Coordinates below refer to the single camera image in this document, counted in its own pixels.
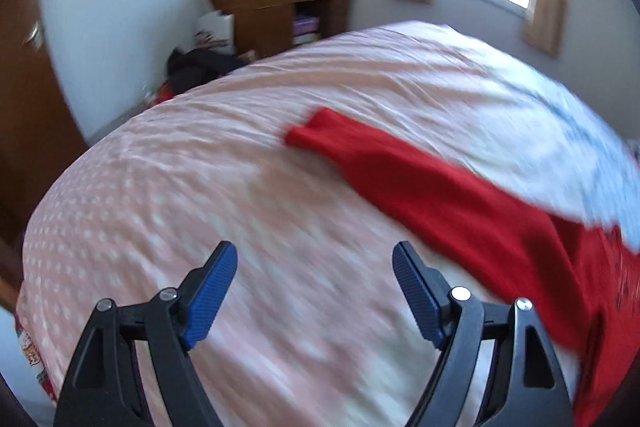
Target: wooden cabinet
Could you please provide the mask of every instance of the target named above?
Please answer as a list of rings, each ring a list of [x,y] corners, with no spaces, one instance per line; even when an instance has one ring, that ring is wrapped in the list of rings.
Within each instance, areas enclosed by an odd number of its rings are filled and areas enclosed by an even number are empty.
[[[239,54],[255,50],[260,57],[293,46],[297,12],[320,19],[322,38],[348,30],[351,0],[211,0],[216,9],[234,16],[234,44]]]

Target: bed sheet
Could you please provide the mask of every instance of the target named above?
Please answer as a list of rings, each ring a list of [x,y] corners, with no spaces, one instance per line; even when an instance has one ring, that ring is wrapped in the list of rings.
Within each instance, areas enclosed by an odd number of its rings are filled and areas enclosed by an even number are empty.
[[[18,316],[55,391],[96,301],[145,301],[222,239],[238,274],[192,351],[228,427],[404,425],[436,350],[391,268],[408,239],[451,285],[473,277],[362,200],[284,130],[325,105],[457,162],[533,204],[640,245],[640,176],[622,141],[561,85],[484,42],[419,22],[260,61],[102,140],[31,218]],[[573,395],[578,358],[558,347]],[[460,426],[474,423],[490,346]],[[168,425],[148,357],[150,406]]]

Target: dark cloth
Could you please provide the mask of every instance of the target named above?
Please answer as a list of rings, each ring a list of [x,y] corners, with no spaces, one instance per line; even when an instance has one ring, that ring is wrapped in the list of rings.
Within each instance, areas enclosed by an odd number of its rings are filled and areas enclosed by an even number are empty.
[[[619,227],[588,229],[379,129],[322,108],[285,137],[332,160],[351,187],[506,302],[530,298],[582,358],[574,414],[603,412],[640,347],[640,256]]]
[[[194,87],[203,86],[246,66],[242,58],[222,55],[211,50],[193,50],[183,54],[174,49],[166,62],[167,83],[173,94],[182,94]]]

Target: red cloth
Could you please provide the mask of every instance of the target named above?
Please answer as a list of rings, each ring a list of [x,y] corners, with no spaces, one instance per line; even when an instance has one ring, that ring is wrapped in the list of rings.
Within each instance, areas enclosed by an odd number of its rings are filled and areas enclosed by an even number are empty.
[[[620,229],[587,229],[381,130],[320,109],[285,142],[332,160],[351,186],[500,299],[530,298],[550,336],[583,359],[574,406],[590,425],[640,347],[640,258]]]

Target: mattress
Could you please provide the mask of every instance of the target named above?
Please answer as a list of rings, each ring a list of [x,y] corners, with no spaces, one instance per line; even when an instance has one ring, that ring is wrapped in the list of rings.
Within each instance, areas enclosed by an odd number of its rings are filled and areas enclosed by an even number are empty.
[[[177,286],[220,240],[239,267],[191,356],[228,427],[404,425],[433,370],[391,268],[409,240],[450,285],[461,267],[282,136],[319,105],[462,164],[523,200],[640,246],[640,175],[622,141],[564,87],[451,28],[407,22],[287,52],[130,120],[69,167],[24,242],[17,313],[55,391],[98,299]],[[556,346],[573,396],[580,360]],[[157,425],[168,425],[145,349]],[[473,425],[484,345],[460,426]]]

